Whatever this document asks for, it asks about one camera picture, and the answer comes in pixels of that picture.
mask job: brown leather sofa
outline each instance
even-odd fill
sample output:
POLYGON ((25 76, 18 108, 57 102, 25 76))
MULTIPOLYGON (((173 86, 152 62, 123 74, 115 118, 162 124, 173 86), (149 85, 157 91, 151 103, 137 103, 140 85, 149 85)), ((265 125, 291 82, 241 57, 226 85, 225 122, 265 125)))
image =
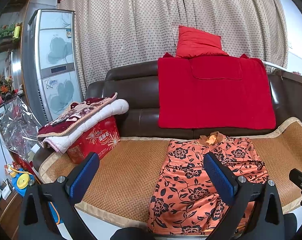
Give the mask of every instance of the brown leather sofa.
MULTIPOLYGON (((197 139, 200 135, 209 135, 216 130, 228 136, 264 135, 274 131, 233 127, 206 129, 160 128, 158 126, 159 90, 157 74, 157 61, 114 68, 108 71, 104 81, 90 84, 85 97, 109 97, 117 92, 118 98, 127 100, 130 106, 129 111, 115 116, 122 137, 197 139)), ((294 76, 296 75, 281 71, 277 74, 268 75, 276 116, 276 128, 292 116, 302 120, 302 83, 294 80, 296 78, 294 76)), ((39 170, 41 163, 51 152, 44 149, 35 155, 33 165, 36 170, 39 170)))

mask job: woven mat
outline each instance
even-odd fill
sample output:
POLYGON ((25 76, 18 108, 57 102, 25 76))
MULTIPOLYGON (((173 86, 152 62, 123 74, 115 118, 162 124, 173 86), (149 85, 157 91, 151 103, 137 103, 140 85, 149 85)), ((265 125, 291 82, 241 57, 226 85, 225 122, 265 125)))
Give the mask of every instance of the woven mat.
MULTIPOLYGON (((168 143, 167 140, 122 140, 101 160, 82 202, 76 207, 119 226, 147 223, 149 202, 168 143)), ((67 176, 75 166, 67 154, 60 155, 45 172, 45 182, 67 176)))
POLYGON ((283 212, 288 213, 300 205, 301 190, 289 180, 289 173, 302 171, 302 123, 297 118, 285 121, 275 132, 251 137, 252 144, 265 162, 278 189, 283 212))
MULTIPOLYGON (((293 168, 302 171, 302 123, 295 117, 276 131, 249 137, 275 181, 283 213, 300 205, 300 189, 289 181, 293 168)), ((80 210, 120 227, 146 227, 148 206, 165 159, 164 138, 122 138, 100 162, 80 210)), ((75 167, 67 154, 53 153, 40 167, 44 183, 67 176, 75 167)))

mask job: orange fabric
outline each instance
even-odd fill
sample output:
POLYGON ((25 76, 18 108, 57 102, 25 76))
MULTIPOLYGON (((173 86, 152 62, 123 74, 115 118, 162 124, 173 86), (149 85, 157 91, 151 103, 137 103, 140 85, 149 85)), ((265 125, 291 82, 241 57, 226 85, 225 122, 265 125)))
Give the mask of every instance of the orange fabric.
POLYGON ((195 28, 179 26, 176 57, 229 56, 222 50, 221 37, 195 28))
MULTIPOLYGON (((264 163, 248 138, 225 137, 204 146, 199 140, 171 140, 158 183, 149 206, 148 227, 156 234, 208 235, 226 213, 208 174, 203 170, 203 155, 213 152, 236 176, 263 183, 268 179, 264 163)), ((249 203, 238 229, 249 219, 249 203)))

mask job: firework graphic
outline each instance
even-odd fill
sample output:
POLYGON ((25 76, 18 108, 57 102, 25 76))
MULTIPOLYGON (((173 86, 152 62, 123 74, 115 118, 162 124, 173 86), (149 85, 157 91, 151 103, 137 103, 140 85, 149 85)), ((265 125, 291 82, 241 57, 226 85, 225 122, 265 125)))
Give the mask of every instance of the firework graphic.
POLYGON ((109 150, 112 150, 120 141, 120 136, 116 131, 110 133, 108 140, 109 150))
POLYGON ((90 143, 96 144, 98 138, 99 138, 98 130, 95 130, 95 128, 94 128, 93 131, 91 133, 89 133, 89 135, 86 139, 89 140, 90 143))

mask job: red blanket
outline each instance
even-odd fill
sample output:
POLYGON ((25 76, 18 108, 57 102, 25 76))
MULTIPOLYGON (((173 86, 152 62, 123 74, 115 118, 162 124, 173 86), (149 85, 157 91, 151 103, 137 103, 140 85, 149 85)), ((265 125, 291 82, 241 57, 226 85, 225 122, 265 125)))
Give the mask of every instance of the red blanket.
POLYGON ((161 128, 275 128, 261 60, 231 56, 159 58, 161 128))

